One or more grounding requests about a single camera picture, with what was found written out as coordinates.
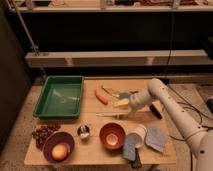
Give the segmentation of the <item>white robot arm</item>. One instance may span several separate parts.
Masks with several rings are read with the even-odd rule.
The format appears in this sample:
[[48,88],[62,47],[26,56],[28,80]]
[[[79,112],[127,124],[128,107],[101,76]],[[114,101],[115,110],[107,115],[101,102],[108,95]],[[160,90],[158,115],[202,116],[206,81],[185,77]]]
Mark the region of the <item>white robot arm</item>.
[[213,130],[205,130],[168,93],[167,86],[159,79],[148,81],[147,87],[130,96],[133,111],[159,100],[165,107],[176,128],[197,159],[195,171],[213,171]]

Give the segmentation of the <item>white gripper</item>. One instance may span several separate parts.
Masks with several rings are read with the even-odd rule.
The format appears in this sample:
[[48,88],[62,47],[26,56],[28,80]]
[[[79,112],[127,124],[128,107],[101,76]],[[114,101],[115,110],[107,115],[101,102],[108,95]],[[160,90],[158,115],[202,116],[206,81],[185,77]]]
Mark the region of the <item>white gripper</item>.
[[134,115],[139,109],[142,108],[142,102],[138,93],[132,94],[129,97],[129,106],[131,108],[129,115]]

